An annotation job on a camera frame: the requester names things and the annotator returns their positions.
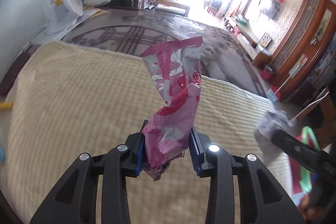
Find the television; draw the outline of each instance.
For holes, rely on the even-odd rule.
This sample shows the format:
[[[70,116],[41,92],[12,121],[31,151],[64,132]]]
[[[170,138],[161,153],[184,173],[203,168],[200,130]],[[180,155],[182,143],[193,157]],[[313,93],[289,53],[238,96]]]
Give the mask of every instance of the television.
[[[273,19],[280,3],[276,0],[260,0],[258,9],[268,18]]]

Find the wooden table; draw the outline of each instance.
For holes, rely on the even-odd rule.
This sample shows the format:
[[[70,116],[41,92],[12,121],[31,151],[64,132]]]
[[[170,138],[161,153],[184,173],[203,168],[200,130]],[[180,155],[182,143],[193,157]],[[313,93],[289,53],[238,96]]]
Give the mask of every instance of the wooden table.
[[[190,5],[182,4],[180,2],[177,2],[175,0],[155,0],[156,4],[162,4],[166,6],[172,6],[180,9],[184,9],[184,17],[188,17]]]

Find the photo frame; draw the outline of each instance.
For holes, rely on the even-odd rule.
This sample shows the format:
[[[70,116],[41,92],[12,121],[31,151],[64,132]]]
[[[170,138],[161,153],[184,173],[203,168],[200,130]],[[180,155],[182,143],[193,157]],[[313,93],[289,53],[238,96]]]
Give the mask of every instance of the photo frame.
[[[271,43],[271,41],[272,41],[271,36],[267,32],[265,32],[262,38],[260,39],[259,44],[262,47],[267,48],[267,46]]]

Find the cream wallpaper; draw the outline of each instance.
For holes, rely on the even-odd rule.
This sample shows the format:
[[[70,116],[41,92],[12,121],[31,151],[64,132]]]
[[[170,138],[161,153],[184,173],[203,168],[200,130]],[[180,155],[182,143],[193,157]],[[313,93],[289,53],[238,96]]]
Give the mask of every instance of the cream wallpaper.
[[[284,0],[274,19],[269,19],[260,13],[257,8],[259,1],[251,1],[245,16],[249,19],[249,28],[259,39],[263,37],[265,32],[268,32],[273,39],[268,50],[273,53],[293,23],[303,0]]]

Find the painting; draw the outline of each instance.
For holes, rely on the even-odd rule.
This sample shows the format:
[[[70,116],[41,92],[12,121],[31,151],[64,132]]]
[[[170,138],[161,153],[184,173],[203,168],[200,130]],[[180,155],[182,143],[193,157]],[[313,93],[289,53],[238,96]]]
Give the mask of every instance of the painting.
[[[269,36],[267,32],[263,35],[263,37],[260,39],[259,45],[261,45],[264,48],[267,48],[267,46],[271,43],[272,38]]]

